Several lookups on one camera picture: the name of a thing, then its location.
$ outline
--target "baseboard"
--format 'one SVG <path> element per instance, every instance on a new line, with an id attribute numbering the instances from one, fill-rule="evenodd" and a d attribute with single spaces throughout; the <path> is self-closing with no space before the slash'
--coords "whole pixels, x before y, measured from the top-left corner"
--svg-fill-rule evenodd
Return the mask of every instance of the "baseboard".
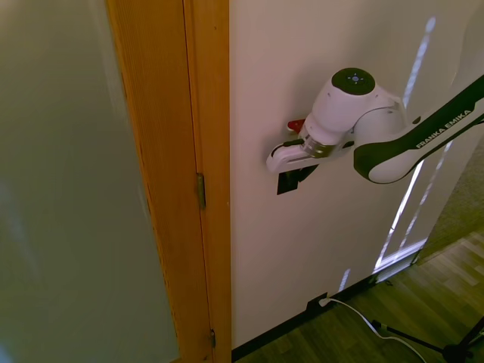
<path id="1" fill-rule="evenodd" d="M 341 301 L 348 300 L 353 296 L 359 294 L 362 291 L 367 290 L 369 287 L 375 285 L 374 277 L 369 276 L 358 283 L 346 288 L 345 290 L 333 295 L 334 299 Z M 249 340 L 247 343 L 232 349 L 232 361 L 238 361 L 239 359 L 255 352 L 257 349 L 262 348 L 264 345 L 276 340 L 279 337 L 289 333 L 290 331 L 296 329 L 300 325 L 312 320 L 313 318 L 319 316 L 323 312 L 330 310 L 334 307 L 333 303 L 329 303 L 324 307 L 319 305 L 319 300 L 327 296 L 327 293 L 315 297 L 311 301 L 308 301 L 306 310 L 299 313 L 298 315 L 286 320 L 284 323 L 279 324 L 277 327 L 273 327 L 271 330 Z"/>
<path id="2" fill-rule="evenodd" d="M 385 257 L 381 261 L 380 265 L 373 270 L 373 273 L 376 274 L 384 270 L 385 268 L 388 268 L 391 265 L 396 264 L 398 261 L 401 261 L 407 258 L 408 256 L 413 255 L 414 253 L 420 251 L 422 247 L 424 247 L 426 242 L 427 242 L 427 239 L 425 238 L 424 240 L 421 240 L 415 244 L 412 244 L 411 246 L 403 248 L 402 250 L 396 251 L 395 253 L 392 253 L 391 255 Z"/>

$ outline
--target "black object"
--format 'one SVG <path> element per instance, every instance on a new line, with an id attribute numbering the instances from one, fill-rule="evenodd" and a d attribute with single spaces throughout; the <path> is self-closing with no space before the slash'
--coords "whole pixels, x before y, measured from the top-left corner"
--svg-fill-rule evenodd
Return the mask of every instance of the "black object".
<path id="1" fill-rule="evenodd" d="M 412 342 L 416 342 L 421 346 L 425 346 L 429 349 L 435 350 L 442 354 L 445 361 L 448 363 L 465 363 L 467 358 L 472 358 L 473 353 L 469 352 L 469 348 L 476 344 L 482 337 L 482 331 L 484 330 L 484 317 L 479 320 L 479 322 L 470 330 L 469 333 L 462 339 L 459 344 L 449 344 L 444 346 L 444 348 L 439 348 L 438 346 L 434 346 L 428 342 L 420 340 L 412 335 L 408 335 L 406 333 L 401 332 L 400 330 L 393 329 L 385 324 L 381 324 L 379 321 L 373 320 L 371 325 L 375 329 L 383 328 L 391 333 L 399 335 L 400 337 L 404 337 Z"/>
<path id="2" fill-rule="evenodd" d="M 297 185 L 311 175 L 316 170 L 318 165 L 307 166 L 306 168 L 291 170 L 290 172 L 282 172 L 278 179 L 278 195 L 287 193 L 288 191 L 295 191 Z"/>
<path id="3" fill-rule="evenodd" d="M 375 80 L 370 73 L 359 68 L 345 68 L 335 73 L 331 84 L 349 95 L 367 95 L 375 88 Z"/>
<path id="4" fill-rule="evenodd" d="M 347 147 L 351 147 L 355 144 L 354 141 L 348 141 L 347 143 L 345 143 L 342 147 L 342 149 L 346 149 Z"/>

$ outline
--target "wooden door frame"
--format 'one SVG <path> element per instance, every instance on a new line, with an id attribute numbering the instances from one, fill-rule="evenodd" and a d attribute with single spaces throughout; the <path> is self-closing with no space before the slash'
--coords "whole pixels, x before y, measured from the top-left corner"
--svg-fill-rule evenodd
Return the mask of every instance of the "wooden door frame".
<path id="1" fill-rule="evenodd" d="M 106 3 L 179 361 L 230 361 L 229 0 Z"/>

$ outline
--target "white wall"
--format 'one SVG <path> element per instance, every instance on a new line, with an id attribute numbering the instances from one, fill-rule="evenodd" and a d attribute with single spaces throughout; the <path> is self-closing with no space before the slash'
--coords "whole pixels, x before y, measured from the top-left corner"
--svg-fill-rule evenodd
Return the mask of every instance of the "white wall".
<path id="1" fill-rule="evenodd" d="M 0 2 L 0 362 L 178 347 L 104 2 Z"/>
<path id="2" fill-rule="evenodd" d="M 484 2 L 481 2 L 479 8 L 473 12 L 464 35 L 459 70 L 455 77 L 456 84 L 462 82 L 463 79 L 475 79 L 484 70 L 484 47 L 482 46 L 482 35 L 484 33 L 483 17 Z M 401 253 L 403 244 L 405 244 L 404 247 L 409 247 L 429 237 L 434 223 L 437 222 L 447 199 L 450 197 L 451 191 L 464 171 L 464 167 L 467 169 L 468 174 L 472 174 L 477 178 L 473 181 L 474 184 L 478 185 L 480 183 L 478 171 L 473 169 L 478 165 L 466 166 L 466 161 L 470 159 L 479 141 L 482 140 L 483 134 L 484 126 L 475 126 L 470 132 L 466 132 L 453 140 L 441 152 L 425 160 L 423 172 L 415 184 L 407 207 L 400 218 L 400 223 L 392 236 L 392 242 L 389 245 L 387 254 L 392 254 L 396 251 Z M 447 215 L 442 221 L 439 220 L 441 222 L 440 227 L 442 227 L 442 223 L 446 222 L 450 226 L 458 223 L 459 218 L 454 219 L 452 216 L 453 212 L 457 215 L 460 213 L 461 218 L 466 218 L 464 213 L 466 208 L 462 207 L 462 203 L 475 204 L 479 202 L 478 200 L 459 199 L 457 201 L 460 203 L 451 203 L 451 205 L 446 207 Z M 443 237 L 447 237 L 447 241 L 452 240 L 451 235 Z M 431 247 L 431 250 L 436 252 L 435 248 L 437 247 Z"/>
<path id="3" fill-rule="evenodd" d="M 403 95 L 426 23 L 436 17 L 408 105 L 418 116 L 450 85 L 477 3 L 231 2 L 234 347 L 336 293 L 346 269 L 347 287 L 370 275 L 409 182 L 374 185 L 348 154 L 277 196 L 265 158 L 286 139 L 285 123 L 307 116 L 320 87 L 344 67 L 361 67 Z"/>

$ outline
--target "tripod leg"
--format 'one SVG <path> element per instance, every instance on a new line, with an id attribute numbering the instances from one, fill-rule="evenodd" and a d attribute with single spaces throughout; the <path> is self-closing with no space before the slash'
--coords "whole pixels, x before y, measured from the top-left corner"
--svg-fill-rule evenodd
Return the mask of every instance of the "tripod leg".
<path id="1" fill-rule="evenodd" d="M 471 346 L 473 346 L 474 344 L 477 344 L 478 342 L 480 342 L 482 339 L 484 339 L 484 330 L 481 330 L 474 339 L 472 339 L 469 343 L 469 345 L 467 346 L 468 348 L 470 348 Z"/>
<path id="2" fill-rule="evenodd" d="M 416 342 L 416 343 L 420 344 L 421 346 L 426 346 L 427 348 L 435 350 L 436 352 L 439 352 L 439 353 L 443 352 L 443 349 L 439 348 L 438 346 L 434 346 L 433 344 L 424 342 L 423 340 L 415 338 L 412 335 L 408 335 L 406 333 L 403 333 L 400 330 L 396 330 L 396 329 L 393 329 L 392 327 L 389 327 L 385 324 L 381 324 L 379 321 L 373 320 L 371 322 L 371 325 L 373 325 L 373 327 L 375 327 L 375 328 L 383 328 L 383 329 L 389 331 L 390 333 L 394 333 L 396 335 L 399 335 L 400 337 L 404 337 L 408 340 L 411 340 L 412 342 Z"/>
<path id="3" fill-rule="evenodd" d="M 462 348 L 467 348 L 469 343 L 480 333 L 480 331 L 484 329 L 484 317 L 478 321 L 478 323 L 470 330 L 469 333 L 462 339 L 459 343 L 459 346 Z"/>

